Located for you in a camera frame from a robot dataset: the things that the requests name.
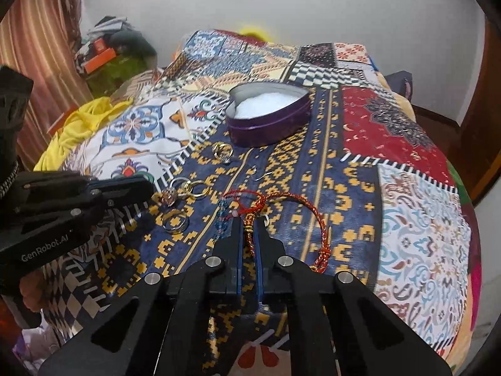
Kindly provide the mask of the silver hook earrings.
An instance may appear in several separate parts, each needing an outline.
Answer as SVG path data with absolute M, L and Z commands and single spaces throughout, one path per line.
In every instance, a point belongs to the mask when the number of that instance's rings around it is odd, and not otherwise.
M 249 169 L 248 175 L 250 180 L 252 180 L 252 182 L 260 182 L 265 177 L 272 175 L 272 172 L 271 171 L 260 172 L 258 171 L 256 166 L 253 165 L 252 168 Z

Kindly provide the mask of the yellow cloth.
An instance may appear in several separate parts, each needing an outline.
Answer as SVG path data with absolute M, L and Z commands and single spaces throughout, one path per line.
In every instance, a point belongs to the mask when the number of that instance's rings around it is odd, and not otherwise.
M 110 124 L 125 112 L 133 101 L 133 98 L 127 98 L 113 104 L 110 97 L 101 97 L 70 113 L 63 126 L 52 137 L 33 170 L 57 171 L 79 144 Z

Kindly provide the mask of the clutter pile with orange box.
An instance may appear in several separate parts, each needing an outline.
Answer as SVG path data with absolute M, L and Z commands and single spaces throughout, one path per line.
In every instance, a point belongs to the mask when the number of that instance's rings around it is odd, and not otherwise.
M 157 52 L 127 18 L 106 15 L 88 30 L 74 60 L 91 94 L 99 98 L 155 68 Z

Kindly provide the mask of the striped pink curtain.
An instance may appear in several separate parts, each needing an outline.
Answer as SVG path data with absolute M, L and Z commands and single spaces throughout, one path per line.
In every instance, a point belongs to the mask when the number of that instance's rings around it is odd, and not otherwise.
M 92 99 L 75 66 L 80 20 L 81 0 L 14 0 L 1 21 L 1 63 L 34 82 L 17 139 L 28 170 L 49 145 L 49 127 Z

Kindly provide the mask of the patchwork patterned bedspread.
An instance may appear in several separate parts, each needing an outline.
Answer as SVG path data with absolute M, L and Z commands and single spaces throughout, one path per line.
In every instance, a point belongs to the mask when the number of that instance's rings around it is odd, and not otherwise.
M 271 81 L 310 92 L 311 121 L 267 146 L 234 145 L 229 91 Z M 197 31 L 164 71 L 131 79 L 133 104 L 79 144 L 61 171 L 192 185 L 173 207 L 115 208 L 83 246 L 44 267 L 44 317 L 61 342 L 147 273 L 213 252 L 231 211 L 316 271 L 354 274 L 457 371 L 472 340 L 480 240 L 463 182 L 358 44 L 303 47 Z M 272 175 L 252 182 L 248 171 Z

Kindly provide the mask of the purple heart-shaped tin box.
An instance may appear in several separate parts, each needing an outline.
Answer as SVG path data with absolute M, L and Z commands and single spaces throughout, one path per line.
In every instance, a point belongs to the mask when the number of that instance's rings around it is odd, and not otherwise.
M 242 148 L 275 144 L 311 121 L 310 92 L 290 84 L 246 82 L 229 91 L 225 110 L 232 143 Z

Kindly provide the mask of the wooden door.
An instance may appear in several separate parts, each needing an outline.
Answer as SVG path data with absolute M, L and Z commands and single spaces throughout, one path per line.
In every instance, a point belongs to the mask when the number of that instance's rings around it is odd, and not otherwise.
M 500 33 L 490 21 L 476 89 L 448 159 L 474 205 L 500 177 Z

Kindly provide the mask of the yellow headboard hoop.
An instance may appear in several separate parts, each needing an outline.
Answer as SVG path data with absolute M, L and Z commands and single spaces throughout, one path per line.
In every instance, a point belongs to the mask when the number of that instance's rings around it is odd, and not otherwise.
M 244 37 L 254 38 L 264 43 L 268 43 L 270 41 L 270 36 L 266 31 L 254 26 L 242 27 L 239 30 L 239 34 Z

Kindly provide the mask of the dark blue pillow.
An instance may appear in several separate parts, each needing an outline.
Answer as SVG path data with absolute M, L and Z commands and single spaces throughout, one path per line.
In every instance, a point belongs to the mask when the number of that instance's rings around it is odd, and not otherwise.
M 390 90 L 406 98 L 412 100 L 413 96 L 413 75 L 405 70 L 400 70 L 385 76 Z

